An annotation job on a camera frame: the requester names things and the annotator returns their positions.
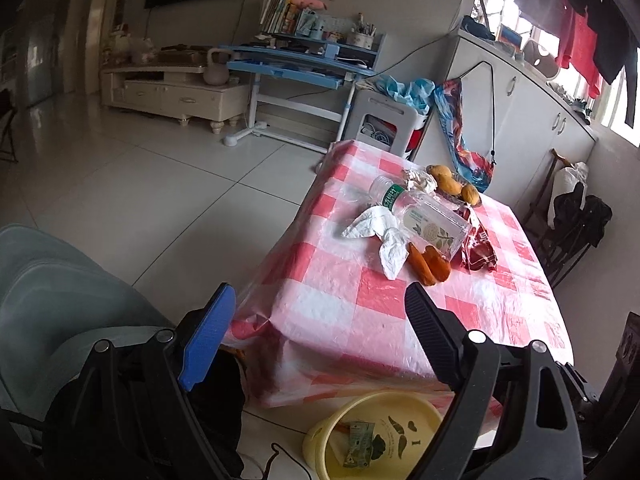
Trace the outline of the beige kettlebell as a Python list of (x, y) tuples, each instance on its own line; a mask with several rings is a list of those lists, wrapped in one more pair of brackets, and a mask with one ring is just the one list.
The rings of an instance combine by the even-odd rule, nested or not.
[(206, 67), (203, 78), (211, 86), (223, 86), (230, 78), (227, 63), (232, 59), (233, 51), (229, 49), (210, 48), (206, 53)]

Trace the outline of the white wall cabinet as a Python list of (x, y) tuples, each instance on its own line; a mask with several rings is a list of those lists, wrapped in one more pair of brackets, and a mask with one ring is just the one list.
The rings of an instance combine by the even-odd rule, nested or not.
[(597, 137), (535, 72), (490, 42), (459, 30), (439, 77), (462, 78), (462, 136), (484, 156), (496, 149), (487, 195), (519, 219), (540, 190), (552, 148), (570, 162), (586, 162)]

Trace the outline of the cream tv cabinet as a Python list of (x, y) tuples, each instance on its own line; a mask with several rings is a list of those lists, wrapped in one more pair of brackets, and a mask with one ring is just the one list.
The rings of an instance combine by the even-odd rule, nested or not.
[(186, 126), (192, 118), (209, 122), (212, 133), (236, 126), (250, 100), (250, 86), (227, 82), (206, 84), (205, 68), (190, 65), (139, 65), (102, 70), (101, 103), (144, 114), (178, 120)]

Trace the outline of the dark wooden chair right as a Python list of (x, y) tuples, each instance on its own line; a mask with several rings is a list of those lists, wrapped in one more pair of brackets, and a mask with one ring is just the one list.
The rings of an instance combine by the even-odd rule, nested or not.
[(616, 350), (614, 367), (599, 399), (600, 452), (611, 447), (639, 404), (639, 348), (639, 315), (630, 312)]

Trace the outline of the crumpled tissue near fruit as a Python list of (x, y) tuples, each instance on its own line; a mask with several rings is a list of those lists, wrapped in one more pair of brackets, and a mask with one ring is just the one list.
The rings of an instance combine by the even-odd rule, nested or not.
[(407, 191), (434, 194), (437, 188), (436, 179), (423, 169), (404, 169), (401, 180)]

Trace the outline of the white tissue front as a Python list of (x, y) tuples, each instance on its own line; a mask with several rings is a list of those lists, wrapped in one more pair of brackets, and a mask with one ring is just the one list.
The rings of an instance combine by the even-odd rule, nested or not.
[(408, 238), (398, 229), (388, 228), (381, 238), (378, 255), (386, 278), (396, 280), (408, 258)]

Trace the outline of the white plastic bag on chair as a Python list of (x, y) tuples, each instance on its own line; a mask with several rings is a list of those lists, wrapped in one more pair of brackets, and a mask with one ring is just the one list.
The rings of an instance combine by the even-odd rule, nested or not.
[(548, 227), (556, 229), (575, 219), (585, 207), (589, 168), (585, 162), (560, 169), (553, 178)]

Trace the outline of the pink checkered tablecloth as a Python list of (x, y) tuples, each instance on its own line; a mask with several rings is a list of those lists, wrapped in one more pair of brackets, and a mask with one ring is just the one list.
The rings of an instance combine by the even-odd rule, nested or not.
[[(384, 388), (448, 394), (405, 315), (412, 272), (389, 280), (376, 238), (343, 235), (366, 209), (373, 180), (407, 167), (405, 159), (356, 141), (326, 154), (294, 221), (239, 293), (224, 338), (245, 353), (257, 403), (276, 408)], [(539, 339), (555, 360), (572, 362), (560, 307), (515, 214), (484, 197), (477, 215), (497, 266), (491, 272), (454, 266), (446, 282), (428, 291), (434, 303), (498, 344)]]

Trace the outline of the blue milk carton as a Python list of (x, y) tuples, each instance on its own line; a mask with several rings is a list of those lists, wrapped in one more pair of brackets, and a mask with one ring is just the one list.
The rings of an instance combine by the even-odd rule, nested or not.
[(370, 465), (368, 449), (373, 440), (373, 422), (349, 422), (348, 449), (344, 458), (345, 468), (364, 468)]

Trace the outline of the yellow mango middle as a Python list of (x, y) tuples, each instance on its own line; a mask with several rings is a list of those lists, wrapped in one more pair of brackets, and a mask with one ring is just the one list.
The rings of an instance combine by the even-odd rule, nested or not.
[(459, 196), (461, 194), (463, 185), (454, 180), (453, 177), (448, 176), (448, 174), (438, 174), (436, 181), (439, 192), (450, 196)]

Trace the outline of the blue study desk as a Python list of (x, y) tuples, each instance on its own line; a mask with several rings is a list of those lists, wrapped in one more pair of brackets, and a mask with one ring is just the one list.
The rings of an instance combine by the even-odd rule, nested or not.
[[(356, 83), (376, 75), (378, 56), (385, 36), (375, 36), (369, 49), (346, 42), (287, 34), (277, 34), (274, 39), (276, 44), (273, 47), (242, 44), (229, 48), (232, 52), (232, 60), (228, 62), (230, 70), (250, 75), (250, 98), (246, 127), (228, 134), (222, 139), (222, 143), (228, 148), (234, 148), (248, 136), (264, 136), (324, 154), (329, 146), (343, 139)], [(318, 88), (321, 93), (345, 90), (346, 98), (342, 108), (334, 112), (318, 105), (303, 103), (298, 96), (272, 96), (262, 90), (265, 78), (306, 84)], [(305, 140), (298, 133), (259, 120), (257, 113), (260, 104), (334, 122), (337, 124), (336, 133), (329, 141)]]

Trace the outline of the red snack wrapper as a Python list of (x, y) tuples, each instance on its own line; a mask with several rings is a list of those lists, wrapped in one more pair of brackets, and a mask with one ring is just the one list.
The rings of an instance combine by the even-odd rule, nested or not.
[(470, 206), (462, 205), (456, 213), (470, 225), (461, 247), (463, 265), (472, 272), (494, 272), (498, 266), (498, 257), (483, 223)]

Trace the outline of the white pen holder cup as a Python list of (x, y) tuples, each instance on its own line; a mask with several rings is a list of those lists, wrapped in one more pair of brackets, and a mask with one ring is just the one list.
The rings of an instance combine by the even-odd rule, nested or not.
[(375, 24), (356, 21), (347, 35), (346, 44), (351, 47), (371, 50), (376, 35)]

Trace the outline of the green plush toy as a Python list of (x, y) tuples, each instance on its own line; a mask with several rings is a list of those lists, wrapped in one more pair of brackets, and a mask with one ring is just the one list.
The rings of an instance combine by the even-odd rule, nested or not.
[(379, 434), (377, 434), (371, 441), (371, 445), (368, 449), (370, 460), (378, 460), (384, 455), (385, 451), (386, 442)]

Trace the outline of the white tissue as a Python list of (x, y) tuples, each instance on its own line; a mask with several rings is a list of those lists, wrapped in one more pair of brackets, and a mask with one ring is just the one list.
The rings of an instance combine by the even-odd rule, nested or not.
[(408, 238), (398, 229), (388, 228), (381, 238), (378, 255), (386, 278), (396, 280), (408, 258)]
[(372, 206), (360, 214), (341, 234), (346, 240), (377, 237), (380, 240), (392, 229), (398, 228), (398, 220), (384, 206)]

